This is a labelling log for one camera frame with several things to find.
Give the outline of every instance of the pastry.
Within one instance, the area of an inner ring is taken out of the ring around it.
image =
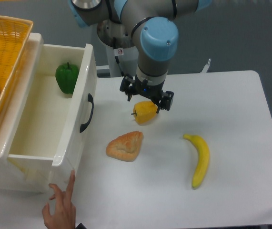
[[[121,161],[134,161],[141,148],[143,133],[133,131],[109,142],[106,155]]]

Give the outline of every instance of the human hand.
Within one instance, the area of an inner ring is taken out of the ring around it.
[[[56,184],[49,184],[54,190],[54,194],[49,200],[55,199],[55,212],[50,214],[49,203],[42,209],[45,226],[48,229],[75,229],[76,208],[71,202],[73,186],[75,181],[75,171],[70,174],[66,191],[63,191]]]

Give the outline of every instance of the robotic arm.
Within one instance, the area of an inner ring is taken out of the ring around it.
[[[80,26],[104,20],[123,24],[139,51],[136,76],[125,75],[120,91],[128,101],[140,94],[169,110],[174,93],[163,92],[171,58],[177,50],[176,17],[196,12],[212,0],[69,0]]]

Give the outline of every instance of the white cabinet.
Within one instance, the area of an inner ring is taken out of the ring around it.
[[[80,70],[73,95],[62,93],[55,79],[66,62]],[[88,100],[97,82],[93,47],[47,45],[32,33],[16,74],[0,116],[0,188],[44,192],[50,182],[64,186],[85,147],[88,130],[80,133],[80,126],[90,118]]]

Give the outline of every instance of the gray wall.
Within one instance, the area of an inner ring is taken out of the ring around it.
[[[45,43],[94,46],[97,65],[107,65],[95,26],[80,29],[66,0],[0,2],[0,15],[34,21]],[[178,18],[179,48],[169,73],[198,73],[212,58],[213,72],[255,70],[272,114],[272,0],[214,0],[195,15]]]

